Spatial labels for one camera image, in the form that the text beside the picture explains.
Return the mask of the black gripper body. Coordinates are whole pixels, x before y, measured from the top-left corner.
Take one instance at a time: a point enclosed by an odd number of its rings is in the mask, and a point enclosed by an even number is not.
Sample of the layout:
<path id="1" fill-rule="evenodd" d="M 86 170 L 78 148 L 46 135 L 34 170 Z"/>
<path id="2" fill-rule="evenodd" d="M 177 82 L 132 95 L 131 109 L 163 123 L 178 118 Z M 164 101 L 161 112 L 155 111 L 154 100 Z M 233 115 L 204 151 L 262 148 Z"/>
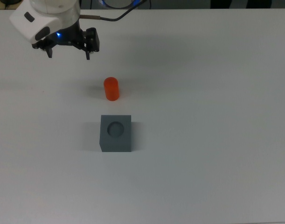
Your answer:
<path id="1" fill-rule="evenodd" d="M 77 49 L 86 50 L 83 31 L 80 28 L 79 21 L 72 26 L 60 29 L 48 36 L 49 49 L 56 45 L 74 46 Z"/>

